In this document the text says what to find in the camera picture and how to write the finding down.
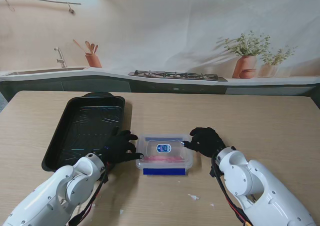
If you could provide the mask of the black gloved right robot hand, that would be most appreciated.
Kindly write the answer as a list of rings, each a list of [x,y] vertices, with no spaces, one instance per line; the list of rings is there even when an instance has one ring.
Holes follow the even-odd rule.
[[[191,141],[183,141],[182,145],[190,150],[212,158],[226,148],[223,140],[210,127],[197,127],[190,132]]]

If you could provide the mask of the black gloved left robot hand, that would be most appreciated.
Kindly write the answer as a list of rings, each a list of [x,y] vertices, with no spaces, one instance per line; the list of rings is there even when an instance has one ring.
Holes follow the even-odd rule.
[[[118,164],[144,158],[144,155],[137,152],[136,146],[131,143],[132,140],[138,140],[138,137],[129,130],[121,132],[117,130],[116,128],[98,153],[102,162]]]

